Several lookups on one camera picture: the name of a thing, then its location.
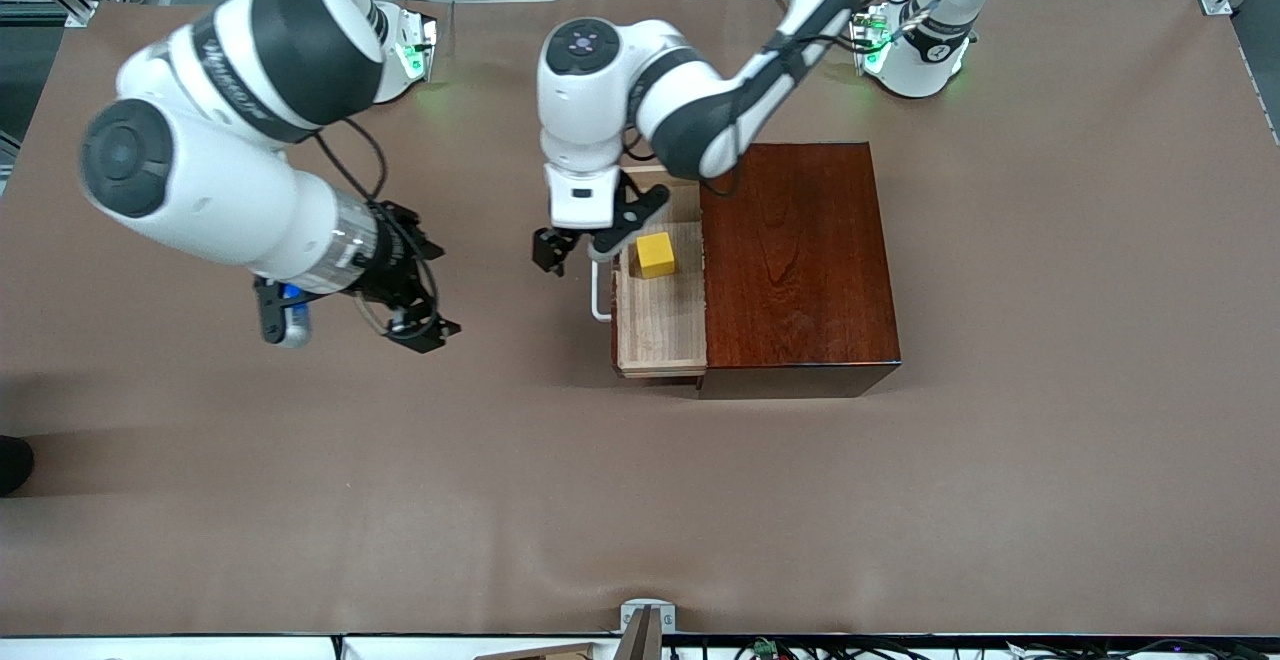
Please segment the brown wooden plank piece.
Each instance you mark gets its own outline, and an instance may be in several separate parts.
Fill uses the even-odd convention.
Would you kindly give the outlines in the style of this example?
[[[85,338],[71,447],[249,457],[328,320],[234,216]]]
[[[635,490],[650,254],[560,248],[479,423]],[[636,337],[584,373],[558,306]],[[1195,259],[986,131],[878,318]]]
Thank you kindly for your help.
[[[474,660],[595,660],[590,641],[477,655]]]

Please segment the light wood drawer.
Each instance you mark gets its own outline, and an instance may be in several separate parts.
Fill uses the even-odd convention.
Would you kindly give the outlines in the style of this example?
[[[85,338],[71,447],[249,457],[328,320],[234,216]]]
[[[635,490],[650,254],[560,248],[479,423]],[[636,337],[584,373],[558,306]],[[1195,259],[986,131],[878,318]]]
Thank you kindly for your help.
[[[700,185],[659,165],[623,171],[643,191],[666,185],[668,203],[643,235],[666,232],[675,272],[644,280],[636,244],[612,265],[614,370],[622,379],[698,379],[707,368],[704,242]]]

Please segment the brown table cover mat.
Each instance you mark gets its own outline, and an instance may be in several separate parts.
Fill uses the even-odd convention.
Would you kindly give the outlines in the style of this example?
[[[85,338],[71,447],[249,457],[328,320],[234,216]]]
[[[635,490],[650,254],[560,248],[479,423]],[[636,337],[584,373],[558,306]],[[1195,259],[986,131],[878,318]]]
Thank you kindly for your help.
[[[0,198],[0,634],[575,632],[630,597],[763,634],[1280,634],[1280,146],[1196,0],[991,0],[946,92],[828,55],[767,142],[867,139],[902,365],[864,397],[614,381],[540,272],[534,72],[573,17],[735,72],[769,0],[461,4],[361,119],[447,255],[419,356],[346,297],[261,342],[251,278],[92,208],[120,63],[200,8],[64,32]]]

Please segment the dark red wooden cabinet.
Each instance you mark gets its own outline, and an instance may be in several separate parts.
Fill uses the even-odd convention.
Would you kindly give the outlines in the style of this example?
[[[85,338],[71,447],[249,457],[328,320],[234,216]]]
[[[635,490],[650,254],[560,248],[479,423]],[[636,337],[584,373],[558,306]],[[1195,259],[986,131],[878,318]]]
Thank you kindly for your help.
[[[902,361],[870,145],[754,145],[733,177],[701,196],[699,395],[864,395]]]

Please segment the black ribbed round object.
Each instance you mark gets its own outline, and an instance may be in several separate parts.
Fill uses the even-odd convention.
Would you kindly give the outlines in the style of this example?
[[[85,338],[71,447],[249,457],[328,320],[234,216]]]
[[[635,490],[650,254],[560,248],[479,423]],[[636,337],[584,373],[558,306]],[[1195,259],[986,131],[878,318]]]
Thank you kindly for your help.
[[[23,487],[35,469],[35,450],[24,437],[0,435],[0,499]]]

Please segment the yellow wooden block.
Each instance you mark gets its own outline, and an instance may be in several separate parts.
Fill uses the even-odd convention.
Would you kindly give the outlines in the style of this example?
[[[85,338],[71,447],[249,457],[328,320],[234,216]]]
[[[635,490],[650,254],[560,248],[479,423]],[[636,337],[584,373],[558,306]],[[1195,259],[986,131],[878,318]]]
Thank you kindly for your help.
[[[669,232],[646,233],[635,240],[636,267],[643,280],[672,276],[678,263]]]

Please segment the grey metal table bracket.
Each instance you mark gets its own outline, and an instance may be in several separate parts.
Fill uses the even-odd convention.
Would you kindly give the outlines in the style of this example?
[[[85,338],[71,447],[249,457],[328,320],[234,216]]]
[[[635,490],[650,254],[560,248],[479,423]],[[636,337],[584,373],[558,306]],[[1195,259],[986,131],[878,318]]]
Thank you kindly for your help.
[[[669,660],[664,651],[677,634],[676,608],[659,599],[631,599],[620,609],[621,638],[613,660]]]

